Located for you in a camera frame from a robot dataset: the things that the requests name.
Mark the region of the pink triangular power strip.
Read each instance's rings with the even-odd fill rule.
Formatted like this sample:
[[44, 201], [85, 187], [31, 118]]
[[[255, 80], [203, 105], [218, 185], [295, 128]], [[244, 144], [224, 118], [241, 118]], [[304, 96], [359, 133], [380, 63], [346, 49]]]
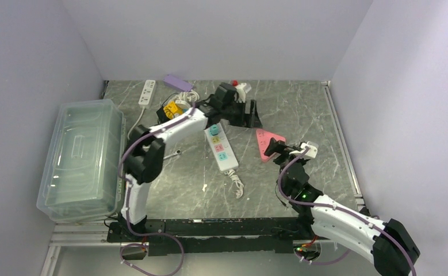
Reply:
[[265, 151], [267, 150], [267, 148], [270, 144], [270, 140], [272, 138], [274, 138], [277, 141], [286, 142], [286, 138], [283, 136], [266, 131], [264, 129], [259, 129], [259, 128], [256, 129], [256, 139], [257, 139], [257, 143], [258, 143], [258, 150], [259, 150], [261, 161], [263, 163], [267, 163], [271, 159], [271, 157], [274, 155], [274, 154], [272, 154], [272, 156], [265, 155]]

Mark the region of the white long power strip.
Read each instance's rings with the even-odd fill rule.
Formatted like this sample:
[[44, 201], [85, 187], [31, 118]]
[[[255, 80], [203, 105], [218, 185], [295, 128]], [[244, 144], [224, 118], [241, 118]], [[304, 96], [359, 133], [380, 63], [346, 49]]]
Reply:
[[218, 136], [211, 137], [208, 129], [204, 131], [206, 140], [210, 146], [210, 149], [215, 157], [218, 168], [221, 172], [227, 172], [238, 168], [238, 160], [232, 150], [232, 147], [224, 132], [224, 128], [221, 123], [217, 123], [220, 127], [220, 133]]

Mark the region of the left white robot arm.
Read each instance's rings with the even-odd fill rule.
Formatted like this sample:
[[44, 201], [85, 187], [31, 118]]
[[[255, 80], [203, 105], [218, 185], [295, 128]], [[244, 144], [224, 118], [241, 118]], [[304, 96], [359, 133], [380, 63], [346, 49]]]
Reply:
[[248, 83], [236, 86], [221, 83], [208, 98], [193, 102], [182, 115], [162, 124], [147, 128], [136, 127], [129, 138], [129, 146], [118, 165], [118, 176], [127, 184], [121, 210], [126, 223], [122, 234], [132, 242], [145, 234], [145, 209], [151, 182], [162, 172], [166, 148], [198, 132], [207, 132], [221, 120], [243, 128], [260, 128], [256, 101], [247, 99], [251, 91]]

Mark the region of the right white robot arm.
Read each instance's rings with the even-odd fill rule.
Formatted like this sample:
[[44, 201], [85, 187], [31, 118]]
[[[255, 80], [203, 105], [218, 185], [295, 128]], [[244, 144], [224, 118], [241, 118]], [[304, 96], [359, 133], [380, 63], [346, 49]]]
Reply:
[[416, 275], [420, 250], [404, 224], [350, 209], [309, 183], [304, 166], [316, 153], [314, 145], [288, 146], [275, 138], [264, 151], [265, 156], [276, 156], [278, 191], [298, 213], [298, 234], [336, 242], [364, 257], [380, 275]]

